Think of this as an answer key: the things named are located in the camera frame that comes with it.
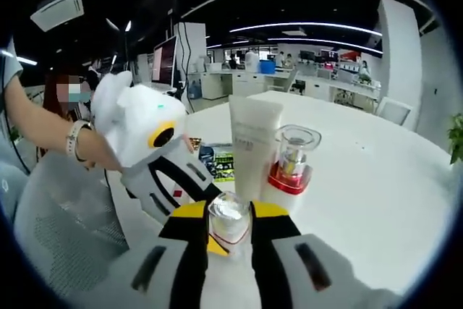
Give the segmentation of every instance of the red object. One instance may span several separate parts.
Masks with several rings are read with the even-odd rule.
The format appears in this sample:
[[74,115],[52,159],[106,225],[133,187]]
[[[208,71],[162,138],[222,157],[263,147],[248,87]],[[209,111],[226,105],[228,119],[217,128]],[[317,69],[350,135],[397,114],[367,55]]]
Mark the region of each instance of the red object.
[[304,192],[305,188],[309,185],[310,178],[312,177],[312,168],[306,166],[301,175],[286,175],[276,162],[270,169],[268,175],[268,183],[279,190],[289,193],[290,195],[299,195]]

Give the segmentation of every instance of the office floor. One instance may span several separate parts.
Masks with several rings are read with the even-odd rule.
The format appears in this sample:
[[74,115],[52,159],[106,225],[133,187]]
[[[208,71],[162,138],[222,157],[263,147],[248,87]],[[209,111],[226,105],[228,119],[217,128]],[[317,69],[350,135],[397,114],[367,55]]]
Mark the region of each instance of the office floor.
[[228,103],[228,101],[229,101],[228,96],[223,97],[223,98],[219,98],[219,99],[215,99],[213,101],[209,101],[207,99],[199,98],[199,99],[192,99],[191,104],[193,105],[193,109],[195,110],[195,112],[198,112],[198,111],[201,111],[201,110],[204,110],[204,109],[211,108],[211,107],[216,106],[216,105],[220,105],[220,104],[223,104],[223,103]]

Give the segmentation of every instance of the black ceiling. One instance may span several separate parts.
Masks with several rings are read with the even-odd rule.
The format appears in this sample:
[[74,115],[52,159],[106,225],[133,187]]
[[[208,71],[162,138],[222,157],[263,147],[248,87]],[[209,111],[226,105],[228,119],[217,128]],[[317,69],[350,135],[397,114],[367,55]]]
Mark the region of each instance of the black ceiling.
[[[22,0],[22,16],[14,22],[18,55],[39,62],[37,67],[27,69],[27,85],[41,83],[37,74],[27,78],[32,76],[32,71],[43,75],[43,72],[58,61],[86,62],[91,57],[110,57],[117,52],[116,63],[124,63],[123,35],[111,29],[106,18],[122,32],[128,21],[132,21],[127,45],[132,54],[152,50],[156,42],[165,38],[164,30],[168,26],[167,21],[159,20],[165,17],[165,7],[170,4],[170,0],[82,0],[84,16],[44,33],[30,20],[30,15],[41,1]],[[186,14],[205,1],[207,0],[177,0],[177,13]],[[419,26],[429,20],[431,14],[422,5],[413,0],[398,1],[415,10]],[[229,31],[238,27],[275,22],[331,22],[372,30],[378,22],[378,4],[379,0],[217,0],[188,15],[185,20],[206,24],[207,33],[211,36],[208,45],[239,40],[265,43],[267,38],[281,37],[281,28],[238,33]],[[336,28],[304,29],[309,38],[362,46],[370,37],[369,34]]]

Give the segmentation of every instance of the computer monitor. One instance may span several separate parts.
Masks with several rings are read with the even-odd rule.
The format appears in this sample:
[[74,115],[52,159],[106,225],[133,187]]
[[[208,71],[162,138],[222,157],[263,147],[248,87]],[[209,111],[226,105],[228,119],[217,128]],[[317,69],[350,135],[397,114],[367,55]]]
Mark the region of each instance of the computer monitor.
[[320,55],[325,62],[337,62],[338,53],[335,51],[320,50]]
[[315,61],[315,52],[311,51],[301,51],[300,58],[305,59],[307,61]]
[[177,37],[173,36],[154,48],[151,82],[173,86]]

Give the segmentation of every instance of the wristwatch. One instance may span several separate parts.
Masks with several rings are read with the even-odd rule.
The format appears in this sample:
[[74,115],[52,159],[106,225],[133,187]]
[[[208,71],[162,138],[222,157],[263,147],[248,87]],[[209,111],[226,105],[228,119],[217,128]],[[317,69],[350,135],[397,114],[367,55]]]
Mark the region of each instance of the wristwatch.
[[77,159],[79,162],[85,162],[86,159],[79,158],[77,155],[77,137],[82,128],[92,130],[92,124],[88,121],[78,120],[74,122],[69,133],[66,136],[66,153],[69,157]]

